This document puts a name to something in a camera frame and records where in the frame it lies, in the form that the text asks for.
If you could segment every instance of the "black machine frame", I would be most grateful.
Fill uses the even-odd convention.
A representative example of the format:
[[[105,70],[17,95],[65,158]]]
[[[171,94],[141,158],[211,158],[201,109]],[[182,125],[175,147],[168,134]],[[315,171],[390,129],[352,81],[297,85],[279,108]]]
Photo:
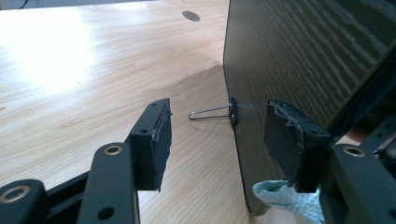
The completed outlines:
[[[48,191],[34,179],[0,188],[0,223],[140,223],[137,191],[161,190],[171,140],[169,99],[153,102],[123,143],[95,152],[89,172]]]

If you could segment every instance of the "screw hole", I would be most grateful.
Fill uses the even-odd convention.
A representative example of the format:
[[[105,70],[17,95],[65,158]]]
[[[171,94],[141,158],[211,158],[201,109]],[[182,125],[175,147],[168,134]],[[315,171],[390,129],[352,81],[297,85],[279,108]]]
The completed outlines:
[[[7,190],[0,196],[0,203],[13,203],[23,198],[30,191],[29,186],[17,186]]]
[[[119,146],[114,146],[114,147],[108,147],[104,150],[105,154],[107,156],[114,156],[119,154],[122,151],[122,147]]]
[[[98,213],[98,218],[100,220],[107,220],[113,217],[113,215],[114,215],[114,209],[112,207],[107,207],[100,210],[100,212]]]
[[[346,147],[344,148],[344,152],[350,156],[354,157],[364,157],[366,154],[361,151],[360,149],[353,148],[353,147]]]

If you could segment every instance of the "metal paper clip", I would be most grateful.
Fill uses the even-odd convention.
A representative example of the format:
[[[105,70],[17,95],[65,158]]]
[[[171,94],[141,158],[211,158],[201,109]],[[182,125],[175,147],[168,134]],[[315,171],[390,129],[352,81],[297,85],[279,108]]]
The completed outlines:
[[[215,110],[221,110],[224,108],[228,108],[228,115],[220,115],[220,116],[203,116],[203,117],[195,117],[194,115],[197,114],[203,114],[206,112],[210,111],[215,111]],[[235,125],[237,124],[238,121],[238,113],[236,110],[236,102],[235,99],[232,97],[230,99],[230,104],[229,105],[224,105],[216,108],[210,108],[206,110],[200,110],[200,111],[193,111],[189,114],[189,119],[194,120],[194,119],[217,119],[217,118],[230,118],[231,124]]]

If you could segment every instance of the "dark wooden board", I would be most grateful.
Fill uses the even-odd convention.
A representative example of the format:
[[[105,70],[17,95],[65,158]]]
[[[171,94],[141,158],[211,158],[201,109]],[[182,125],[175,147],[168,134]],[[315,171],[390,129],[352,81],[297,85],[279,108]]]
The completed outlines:
[[[224,73],[238,105],[234,133],[252,215],[267,210],[252,186],[284,178],[262,142],[262,104],[288,102],[330,130],[389,60],[395,40],[394,2],[231,0]]]

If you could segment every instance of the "black metal bracket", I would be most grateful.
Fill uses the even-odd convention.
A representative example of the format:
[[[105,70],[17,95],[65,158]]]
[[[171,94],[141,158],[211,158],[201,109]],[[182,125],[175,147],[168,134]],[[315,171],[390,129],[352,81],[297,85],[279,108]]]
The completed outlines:
[[[96,151],[89,172],[48,191],[32,179],[0,188],[0,223],[140,223],[137,191],[161,189],[171,140],[169,99],[151,103],[124,143]]]
[[[316,158],[331,135],[293,105],[270,100],[266,106],[265,147],[284,172],[288,186],[297,192],[315,192]]]
[[[396,118],[358,147],[330,146],[331,136],[292,105],[267,105],[264,144],[297,192],[321,188],[326,223],[395,223]]]

